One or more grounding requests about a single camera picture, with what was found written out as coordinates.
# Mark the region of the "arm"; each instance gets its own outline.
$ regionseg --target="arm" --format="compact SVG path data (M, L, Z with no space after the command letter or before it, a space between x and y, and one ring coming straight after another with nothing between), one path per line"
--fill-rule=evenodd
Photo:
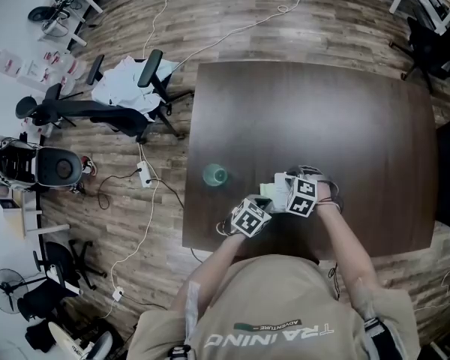
M319 183L319 199L329 196L329 186L326 183ZM317 214L330 237L343 282L349 293L359 280L363 285L370 288L381 287L370 256L368 256L367 251L356 238L337 207L333 204L319 205Z
M170 310L185 314L188 284L190 281L194 281L200 284L198 311L199 317L201 317L215 296L233 258L245 239L246 236L241 233L227 237L222 245L188 277L173 300Z

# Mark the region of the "dark wooden table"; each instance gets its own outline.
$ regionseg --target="dark wooden table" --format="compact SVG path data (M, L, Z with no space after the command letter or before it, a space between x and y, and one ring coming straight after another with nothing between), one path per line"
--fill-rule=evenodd
M203 168L221 164L222 187ZM183 245L215 250L215 225L276 172L307 164L340 186L343 216L372 256L430 246L437 141L429 94L372 73L273 61L201 64L190 132ZM331 257L323 226L275 215L242 254Z

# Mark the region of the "black cable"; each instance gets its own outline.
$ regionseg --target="black cable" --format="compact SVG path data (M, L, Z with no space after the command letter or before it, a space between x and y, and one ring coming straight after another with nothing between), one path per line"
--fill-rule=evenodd
M174 190L173 188L171 188L171 187L170 187L165 181L163 181L161 178L150 178L149 180L147 180L147 182L153 182L153 181L163 183L163 184L165 185L165 187L167 187L168 189L170 189L170 190L175 194L175 196L177 196L177 200L178 200L178 202L180 203L181 207L182 207L183 209L185 208L184 205L183 205L183 202L180 200L179 194L176 192L176 190ZM194 252L194 249L193 249L193 248L190 248L190 251L192 252L192 255L193 255L193 257L195 257L195 259L197 259L199 262L203 263L203 261L200 260L200 259L195 255L195 252Z
M190 251L192 251L193 257L195 257L195 259L197 259L198 261L200 261L201 263L203 263L202 260L200 260L198 257L195 256L195 252L193 248L190 248Z
M46 33L43 25L42 25L41 28L42 28L42 32L43 32L46 36L52 36L52 38L64 38L65 36L68 35L68 32L70 32L70 30L69 30L67 27L64 27L64 28L67 29L67 31L66 31L64 34L61 34L60 36L56 36L55 34Z
M170 189L175 196L177 196L178 202L180 203L181 207L184 209L184 205L183 202L180 200L179 194L176 192L176 190L172 189L165 181L163 181L161 178L150 178L149 180L147 180L147 183L149 182L160 182L163 183L165 185L165 187L167 187L168 189Z
M333 278L333 285L335 288L335 292L337 293L337 300L340 300L340 287L338 286L337 268L338 263L335 263L335 267L333 267L332 269L330 269L330 271L328 271L328 278L329 279Z
M159 304L155 304L155 303L142 303L142 302L137 301L137 300L135 300L135 299L133 299L131 297L125 296L123 293L120 293L120 294L121 294L121 297L126 298L128 300L131 300L132 302L135 302L137 304L140 304L140 305L153 305L154 307L163 308L165 311L167 310L163 305L159 305Z
M72 8L74 11L76 11L82 8L82 3L80 1L73 0L70 3L69 7Z
M106 209L108 209L110 207L110 201L108 200L108 196L105 193L100 193L100 189L102 188L102 185L104 185L104 182L106 182L108 179L111 179L112 177L116 178L116 179L127 179L129 177L132 177L133 175L135 175L135 173L139 172L141 169L135 169L130 175L128 176L116 176L116 175L110 175L107 178L105 178L99 185L98 190L97 190L97 200L98 200L98 205L100 206L100 208L102 208L104 211ZM106 200L106 205L103 207L102 203L100 201L100 195L102 195L105 200Z
M130 333L130 336L128 336L127 340L125 340L123 345L121 345L118 349L115 350L112 360L115 360L117 357L119 357L120 351L124 349L124 347L127 345L128 341L132 338L133 335L135 335L135 332L137 331L137 326L138 326L138 323L133 326L132 333Z
M89 28L97 28L99 26L102 25L102 23L104 22L104 20L107 18L108 15L110 15L112 12L115 12L116 10L118 10L119 8L123 7L124 5L127 5L128 3L131 3L133 0L127 0L119 5L117 5L116 7L114 7L113 9L109 10L107 13L105 13L105 15L103 15L102 20L100 20L100 22L98 24L90 24L88 25Z

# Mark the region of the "person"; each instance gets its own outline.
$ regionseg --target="person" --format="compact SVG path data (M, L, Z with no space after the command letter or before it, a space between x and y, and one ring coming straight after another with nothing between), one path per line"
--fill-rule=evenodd
M319 182L318 200L330 196ZM408 293L380 285L334 203L316 213L351 306L335 300L309 260L268 255L231 265L246 239L236 233L192 273L169 310L142 314L127 359L416 359L419 336Z

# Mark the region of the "chair armrest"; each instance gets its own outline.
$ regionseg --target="chair armrest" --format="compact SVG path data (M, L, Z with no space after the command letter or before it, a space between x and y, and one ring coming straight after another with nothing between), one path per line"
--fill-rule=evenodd
M100 81L103 75L100 72L100 66L102 65L102 61L104 60L105 55L99 55L93 62L90 68L90 72L88 72L86 83L89 86L93 86L95 80Z
M150 82L152 81L152 77L157 72L163 54L164 53L159 49L154 49L151 51L150 56L148 57L148 60L145 63L145 67L143 68L143 72L138 80L137 85L140 88L145 88L149 86Z

